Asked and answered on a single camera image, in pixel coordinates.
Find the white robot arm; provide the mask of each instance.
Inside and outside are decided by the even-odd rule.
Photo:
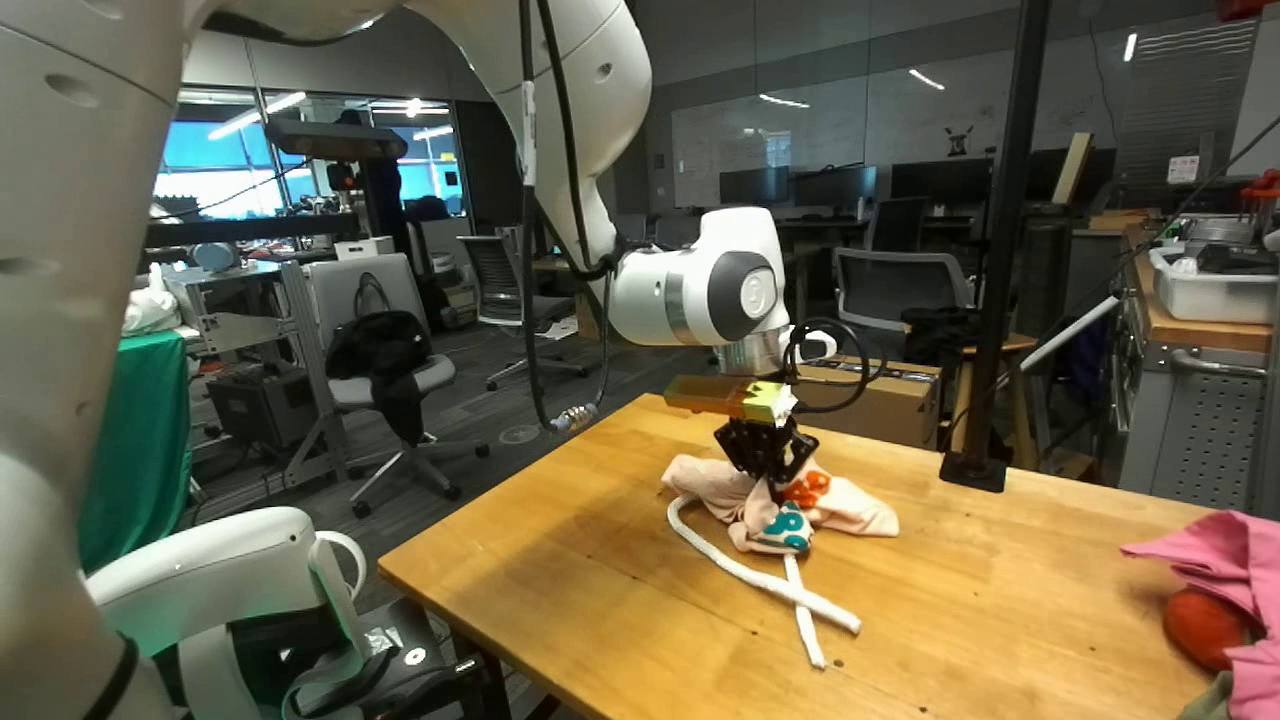
[[[206,546],[175,537],[100,577],[76,562],[76,509],[97,440],[152,174],[182,91],[184,53],[213,13],[287,41],[359,31],[400,0],[4,0],[0,5],[0,687],[4,715],[173,715],[150,660],[131,664],[97,600],[150,597],[167,558]],[[596,174],[647,106],[647,53],[622,0],[554,0],[572,100],[575,170],[550,56],[519,76],[515,0],[410,0],[477,65],[510,110],[537,197],[579,264],[615,254]],[[784,273],[768,212],[714,212],[687,250],[630,250],[593,291],[638,345],[742,345],[750,368],[780,354]],[[246,558],[250,537],[219,553]],[[333,603],[286,590],[280,609]]]

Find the floor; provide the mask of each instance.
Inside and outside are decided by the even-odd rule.
[[[374,517],[358,520],[347,509],[347,495],[359,484],[353,478],[311,478],[280,492],[264,484],[272,463],[242,463],[242,468],[219,468],[206,476],[195,471],[201,504],[194,520],[216,520],[216,517],[264,509],[264,504],[297,504],[317,520],[317,527],[347,531],[369,558],[384,556],[390,546],[433,527],[450,511],[486,495],[505,476],[519,471],[525,463],[532,463],[537,457],[554,452],[572,436],[572,433],[545,427],[537,418],[528,370],[515,370],[495,386],[490,386],[490,370],[513,364],[515,346],[519,345],[513,345],[513,335],[499,335],[479,322],[437,335],[437,350],[446,350],[460,370],[450,386],[425,400],[427,433],[437,436],[437,446],[427,446],[427,460],[437,460],[437,468],[460,484],[460,499],[446,499],[427,484],[392,476],[374,495]],[[593,358],[608,354],[608,364],[596,364],[584,377],[550,370],[545,377],[550,414],[569,413],[569,418],[579,418],[572,406],[584,406],[584,405],[596,405],[596,414],[608,414],[613,406],[630,405],[641,391],[662,391],[671,377],[714,370],[707,350],[641,350],[641,346],[601,346],[601,345],[575,338],[572,354],[593,354]],[[382,446],[395,443],[376,413],[358,413],[345,425],[358,457],[365,452],[382,457]],[[369,586],[359,590],[359,613],[382,609],[395,597],[400,590],[374,573]],[[515,715],[532,715],[532,706],[550,692],[525,671],[510,666],[510,694]]]

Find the black pole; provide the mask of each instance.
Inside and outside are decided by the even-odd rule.
[[[989,217],[989,282],[975,329],[975,358],[972,358],[972,400],[963,425],[963,446],[950,452],[946,478],[1003,492],[1003,463],[994,460],[994,405],[1001,377],[1001,345],[1010,330],[1012,302],[1012,254],[1026,235],[1026,191],[1028,191],[1028,157],[1037,136],[1037,104],[1039,104],[1039,66],[1050,41],[1050,0],[1026,0],[1022,31],[1012,53],[1012,86],[1003,116],[1003,142],[994,184],[994,217]]]

